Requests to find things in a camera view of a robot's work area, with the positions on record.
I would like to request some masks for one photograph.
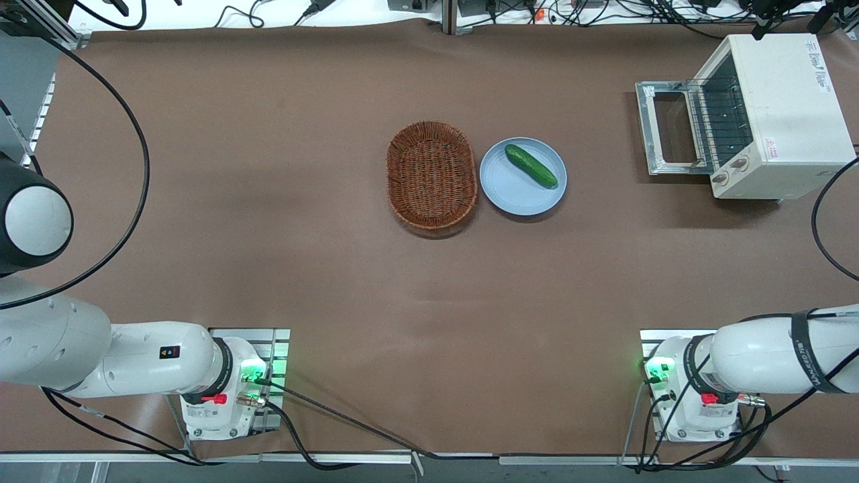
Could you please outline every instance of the warning label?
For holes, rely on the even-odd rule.
[[[778,159],[778,147],[773,138],[764,138],[764,154],[766,159]]]
[[[217,416],[217,409],[209,409],[206,407],[187,407],[188,416],[192,418],[214,418]]]
[[[704,418],[730,418],[734,416],[734,410],[727,406],[701,406],[698,413]]]

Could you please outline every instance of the brown tabletop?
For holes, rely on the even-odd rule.
[[[821,42],[857,133],[859,50],[841,34]],[[639,329],[715,328],[859,295],[813,244],[813,195],[722,201],[705,180],[648,176],[635,82],[693,76],[717,45],[676,26],[447,37],[425,21],[96,34],[80,53],[140,119],[152,185],[131,241],[71,294],[116,323],[291,328],[292,388],[427,450],[617,454]],[[421,119],[460,128],[477,159],[504,138],[545,141],[570,176],[561,205],[523,223],[481,193],[462,233],[410,234],[388,206],[384,160]],[[121,234],[140,148],[109,94],[61,59],[37,153],[76,217],[66,254],[27,275],[56,284]],[[844,177],[820,218],[853,267],[857,180]],[[67,422],[35,388],[0,394],[2,450],[127,449]],[[162,396],[90,403],[180,443]],[[859,457],[855,404],[815,396],[759,453]],[[311,450],[392,448],[286,408]],[[666,446],[663,460],[687,451]],[[204,456],[293,449],[285,431],[197,445]]]

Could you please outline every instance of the green indicator light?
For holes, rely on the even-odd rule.
[[[646,364],[648,374],[658,376],[665,381],[667,379],[666,372],[674,369],[674,359],[671,358],[652,358]]]

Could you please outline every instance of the black velcro strap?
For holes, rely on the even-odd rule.
[[[794,341],[796,359],[815,389],[827,394],[847,394],[826,379],[826,373],[817,364],[811,337],[808,335],[808,314],[817,309],[803,310],[790,316],[790,338]]]

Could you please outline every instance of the label sticker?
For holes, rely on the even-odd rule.
[[[823,53],[820,52],[820,47],[813,40],[808,40],[806,47],[808,48],[808,60],[811,61],[811,68],[814,70],[814,80],[817,81],[817,87],[820,89],[820,92],[832,92],[832,80],[830,80],[826,64],[823,62]]]
[[[778,159],[778,147],[776,147],[775,139],[764,138],[764,154],[766,154],[766,159]]]
[[[734,409],[728,406],[701,406],[698,414],[704,418],[730,418],[734,415]]]
[[[214,418],[217,416],[217,409],[209,409],[207,407],[187,406],[188,416],[191,418]]]
[[[176,359],[179,357],[181,345],[165,345],[158,351],[159,359]]]

